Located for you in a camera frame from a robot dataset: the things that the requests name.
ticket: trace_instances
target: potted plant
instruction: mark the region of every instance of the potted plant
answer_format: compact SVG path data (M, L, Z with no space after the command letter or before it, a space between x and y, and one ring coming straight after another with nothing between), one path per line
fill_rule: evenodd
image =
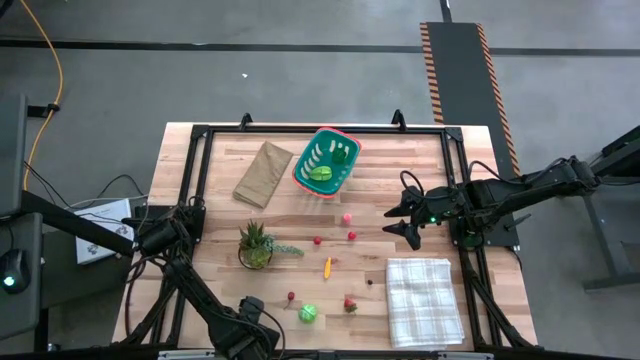
M304 251L295 246L276 245L275 237L264 233L264 224L258 226L249 221L247 231L240 229L240 247L238 260L247 269L258 270L269 265L273 253L304 255Z

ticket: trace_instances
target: computer mouse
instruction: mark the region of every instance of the computer mouse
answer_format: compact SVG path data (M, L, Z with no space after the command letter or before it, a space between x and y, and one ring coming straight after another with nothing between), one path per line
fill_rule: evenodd
M27 265L27 252L11 249L0 256L0 278L2 288L8 294L19 294L29 287L31 273Z

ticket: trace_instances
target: concrete floor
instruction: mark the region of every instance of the concrete floor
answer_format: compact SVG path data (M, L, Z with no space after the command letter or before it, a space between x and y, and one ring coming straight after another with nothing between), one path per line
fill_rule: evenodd
M418 23L440 21L437 0L32 0L55 39L272 44L420 45ZM19 3L0 35L38 34ZM480 22L497 47L639 48L633 0L451 0L454 21ZM69 201L93 197L115 175L148 189L168 121L388 122L401 108L431 123L419 54L59 52L63 111L34 166ZM636 126L640 58L496 57L498 80L523 171L581 157ZM48 50L0 49L0 92L51 101ZM29 121L32 139L40 122ZM43 194L32 182L32 191ZM126 184L109 195L127 196ZM541 345L637 358L639 287L585 294L605 274L581 201L528 209L519 227L527 293ZM66 348L111 339L122 289L52 310L51 340ZM27 351L30 335L0 343Z

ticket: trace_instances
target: wooden table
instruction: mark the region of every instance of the wooden table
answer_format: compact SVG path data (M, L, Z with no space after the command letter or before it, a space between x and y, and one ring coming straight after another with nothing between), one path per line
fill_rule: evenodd
M158 156L149 201L153 205L175 205L189 144L191 123L167 124ZM489 131L486 127L462 127L468 161L481 160L495 168ZM215 135L205 190L207 220L202 242L194 256L196 271L220 301L237 309L247 295L266 304L286 332L288 349L390 349L387 316L385 269L388 258L446 258L452 264L452 278L458 310L465 327L462 345L451 350L472 349L471 330L462 285L457 250L451 245L447 226L427 226L421 230L422 248L412 251L402 237L382 232L384 225L398 221L383 213L397 205L403 187L399 173L410 169L425 189L445 185L440 140L428 135L364 135L362 151L353 173L339 194L331 200L313 197L299 189L291 179L297 159L312 134L223 134ZM234 200L231 192L245 173L264 141L293 152L294 156L270 203L264 210ZM199 171L196 158L194 174ZM472 178L489 173L474 168ZM197 176L193 176L191 196ZM351 227L341 226L344 213L353 216ZM244 269L237 259L238 227L249 219L263 222L277 242L295 245L305 251L303 257L274 255L267 269ZM347 241L355 231L356 241ZM315 246L312 239L323 238ZM522 274L514 255L502 248L487 248L487 262L494 297L510 321L529 341L536 341ZM337 258L331 277L324 280L327 257ZM133 326L146 314L158 295L161 274L147 266L136 282L131 300ZM287 293L296 299L289 308ZM345 295L358 303L357 315L343 310ZM303 304L315 304L319 315L311 324L298 320ZM486 311L479 306L485 339L489 341ZM114 333L114 341L124 338L124 299ZM165 322L166 337L171 316ZM262 322L274 329L267 317ZM209 348L207 327L187 303L180 337L181 347Z

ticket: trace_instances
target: plastic basket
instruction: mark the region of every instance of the plastic basket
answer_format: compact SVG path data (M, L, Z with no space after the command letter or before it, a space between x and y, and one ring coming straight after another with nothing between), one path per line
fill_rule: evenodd
M349 176L360 153L360 142L336 129L318 129L304 149L293 180L307 192L332 198Z

